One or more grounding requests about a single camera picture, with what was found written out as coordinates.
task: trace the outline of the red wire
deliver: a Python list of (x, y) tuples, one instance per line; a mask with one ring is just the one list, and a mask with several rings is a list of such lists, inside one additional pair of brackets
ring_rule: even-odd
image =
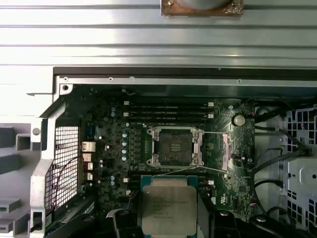
[(58, 184), (59, 184), (59, 180), (60, 180), (60, 178), (61, 178), (61, 175), (62, 175), (64, 169), (66, 169), (66, 167), (67, 167), (73, 160), (78, 159), (78, 158), (81, 158), (81, 155), (76, 156), (76, 157), (70, 159), (70, 160), (67, 162), (67, 164), (64, 165), (63, 168), (60, 170), (59, 175), (58, 175), (58, 177), (57, 177), (57, 181), (56, 181), (56, 193), (55, 193), (55, 199), (54, 199), (55, 205), (54, 205), (53, 208), (56, 208), (56, 206), (57, 206), (57, 193), (58, 193), (58, 190), (59, 190)]

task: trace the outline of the green circuit board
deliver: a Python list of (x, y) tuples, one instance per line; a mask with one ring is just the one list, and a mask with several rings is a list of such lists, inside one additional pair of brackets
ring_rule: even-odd
[[(183, 128), (197, 128), (205, 132), (200, 146), (204, 167), (225, 168), (226, 172), (199, 168), (183, 173), (197, 174), (198, 189), (208, 191), (218, 209), (244, 220), (253, 200), (249, 187), (254, 167), (253, 111), (252, 104), (239, 99), (96, 98), (84, 124), (86, 140), (96, 141), (93, 174), (97, 176), (93, 179), (98, 180), (98, 209), (106, 213), (126, 207), (131, 191), (140, 189), (140, 175), (166, 174), (189, 166), (192, 134)], [(234, 124), (237, 115), (245, 119), (242, 126)], [(154, 143), (150, 130), (157, 127), (164, 129)], [(149, 166), (154, 153), (165, 167)]]

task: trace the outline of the chip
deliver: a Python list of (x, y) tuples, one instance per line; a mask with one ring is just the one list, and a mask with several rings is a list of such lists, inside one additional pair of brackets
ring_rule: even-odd
[(246, 192), (247, 188), (245, 186), (239, 186), (239, 192)]

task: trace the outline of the ventilation grille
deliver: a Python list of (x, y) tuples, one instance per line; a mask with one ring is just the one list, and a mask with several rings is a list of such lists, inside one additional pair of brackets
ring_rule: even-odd
[(302, 224), (303, 222), (303, 209), (292, 203), (290, 200), (287, 201), (287, 212), (292, 216), (296, 223)]
[[(287, 118), (288, 133), (304, 144), (317, 145), (317, 109), (291, 111)], [(290, 139), (287, 140), (287, 151), (297, 150)]]
[(90, 204), (90, 206), (86, 209), (86, 211), (84, 212), (84, 214), (90, 214), (93, 209), (95, 208), (95, 202), (93, 202), (92, 204)]
[(293, 198), (294, 200), (297, 199), (297, 197), (296, 197), (296, 196), (297, 196), (297, 193), (292, 192), (292, 191), (290, 191), (290, 190), (287, 190), (287, 196)]
[(315, 224), (317, 224), (317, 202), (309, 199), (308, 211), (305, 213), (305, 225), (310, 230), (314, 228)]
[(55, 158), (46, 175), (47, 209), (56, 209), (77, 194), (78, 160), (74, 158), (79, 152), (78, 131), (76, 126), (62, 126), (55, 130)]

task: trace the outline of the cpu socket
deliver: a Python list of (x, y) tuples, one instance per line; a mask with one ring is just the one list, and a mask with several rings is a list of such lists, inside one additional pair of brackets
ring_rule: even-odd
[(147, 165), (160, 169), (182, 169), (204, 165), (200, 147), (204, 131), (186, 126), (157, 126), (147, 131), (152, 136), (152, 158)]

